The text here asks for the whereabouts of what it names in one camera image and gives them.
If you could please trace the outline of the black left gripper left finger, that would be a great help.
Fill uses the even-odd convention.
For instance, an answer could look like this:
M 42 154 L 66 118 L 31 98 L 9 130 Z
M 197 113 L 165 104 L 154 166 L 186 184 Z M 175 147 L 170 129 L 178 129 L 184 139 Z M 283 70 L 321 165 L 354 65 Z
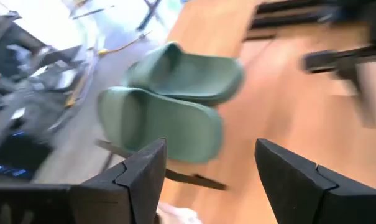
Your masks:
M 71 192 L 75 223 L 153 223 L 165 178 L 167 143 L 157 139 Z

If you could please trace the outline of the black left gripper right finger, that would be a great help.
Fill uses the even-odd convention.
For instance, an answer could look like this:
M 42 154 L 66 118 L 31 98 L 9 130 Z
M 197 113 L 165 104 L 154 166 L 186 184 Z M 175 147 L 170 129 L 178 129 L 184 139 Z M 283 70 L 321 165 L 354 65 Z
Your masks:
M 267 139 L 255 161 L 278 223 L 376 223 L 376 189 Z

